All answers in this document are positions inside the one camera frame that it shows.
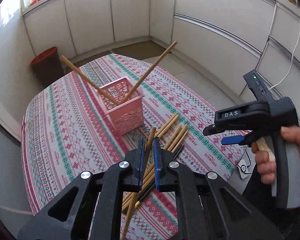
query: tablecloth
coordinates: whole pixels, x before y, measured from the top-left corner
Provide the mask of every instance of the tablecloth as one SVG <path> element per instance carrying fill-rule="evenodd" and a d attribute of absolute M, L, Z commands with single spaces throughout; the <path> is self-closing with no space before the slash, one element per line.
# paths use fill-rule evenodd
<path fill-rule="evenodd" d="M 81 67 L 95 84 L 102 86 L 128 76 L 135 83 L 149 64 L 111 54 Z M 140 90 L 144 124 L 119 137 L 97 101 L 96 91 L 74 72 L 62 77 L 30 102 L 22 123 L 22 158 L 29 203 L 34 214 L 53 199 L 82 171 L 106 171 L 135 149 L 151 127 L 158 129 L 174 114 L 178 122 L 161 139 L 164 145 L 177 125 L 188 125 L 189 134 L 178 161 L 193 171 L 215 171 L 227 180 L 245 147 L 223 146 L 226 131 L 203 136 L 213 123 L 216 109 L 165 69 L 156 67 Z M 121 218 L 122 227 L 125 216 Z M 128 239 L 168 239 L 178 230 L 174 193 L 153 191 L 134 213 Z"/>

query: finger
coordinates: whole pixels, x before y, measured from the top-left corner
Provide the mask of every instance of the finger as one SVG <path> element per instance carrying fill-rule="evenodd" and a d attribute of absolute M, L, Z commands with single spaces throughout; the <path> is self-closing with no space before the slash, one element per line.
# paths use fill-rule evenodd
<path fill-rule="evenodd" d="M 257 151 L 255 155 L 256 164 L 266 163 L 269 161 L 269 153 L 266 151 Z"/>
<path fill-rule="evenodd" d="M 257 165 L 257 171 L 263 175 L 267 173 L 273 173 L 276 169 L 276 163 L 275 162 L 267 162 L 267 163 L 261 163 Z"/>
<path fill-rule="evenodd" d="M 258 148 L 258 144 L 256 143 L 256 142 L 253 142 L 252 144 L 251 144 L 251 151 L 254 153 L 254 154 L 256 154 L 256 152 L 259 150 L 259 148 Z"/>
<path fill-rule="evenodd" d="M 296 143 L 300 151 L 300 128 L 297 126 L 281 127 L 281 136 L 289 142 Z"/>
<path fill-rule="evenodd" d="M 267 173 L 261 176 L 261 181 L 264 184 L 271 184 L 275 180 L 275 174 L 274 173 Z"/>

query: silver screw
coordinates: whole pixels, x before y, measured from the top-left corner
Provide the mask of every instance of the silver screw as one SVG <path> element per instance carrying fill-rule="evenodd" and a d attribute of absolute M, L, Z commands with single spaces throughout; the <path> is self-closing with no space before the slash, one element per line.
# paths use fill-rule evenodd
<path fill-rule="evenodd" d="M 177 163 L 177 162 L 170 162 L 170 163 L 169 163 L 169 166 L 170 166 L 171 168 L 177 168 L 177 167 L 179 167 L 179 163 Z"/>
<path fill-rule="evenodd" d="M 218 175 L 215 172 L 209 172 L 208 173 L 208 178 L 209 179 L 216 179 Z"/>
<path fill-rule="evenodd" d="M 119 163 L 119 167 L 120 167 L 120 168 L 126 168 L 126 167 L 128 167 L 128 166 L 129 166 L 129 163 L 126 162 L 126 161 L 123 161 L 123 162 L 120 162 L 120 163 Z"/>
<path fill-rule="evenodd" d="M 81 178 L 83 178 L 83 179 L 88 179 L 88 178 L 90 178 L 90 176 L 91 176 L 91 173 L 90 172 L 88 172 L 88 171 L 83 171 L 83 172 L 81 172 Z"/>

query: trash bin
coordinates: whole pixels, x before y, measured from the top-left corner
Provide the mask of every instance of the trash bin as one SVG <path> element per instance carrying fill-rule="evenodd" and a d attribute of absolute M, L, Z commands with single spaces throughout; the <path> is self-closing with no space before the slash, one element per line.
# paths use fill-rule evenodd
<path fill-rule="evenodd" d="M 30 65 L 34 74 L 45 88 L 65 75 L 57 47 L 52 47 L 42 52 L 31 61 Z"/>

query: pink basket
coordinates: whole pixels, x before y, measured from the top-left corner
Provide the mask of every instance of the pink basket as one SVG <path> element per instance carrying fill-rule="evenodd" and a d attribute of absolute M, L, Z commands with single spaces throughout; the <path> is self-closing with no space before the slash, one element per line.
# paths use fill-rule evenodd
<path fill-rule="evenodd" d="M 108 95 L 113 96 L 119 103 L 133 87 L 128 77 L 119 78 L 100 87 Z M 108 98 L 98 94 L 98 99 L 103 111 L 108 115 L 120 136 L 132 131 L 144 123 L 142 98 L 145 95 L 137 89 L 131 98 L 117 106 Z"/>

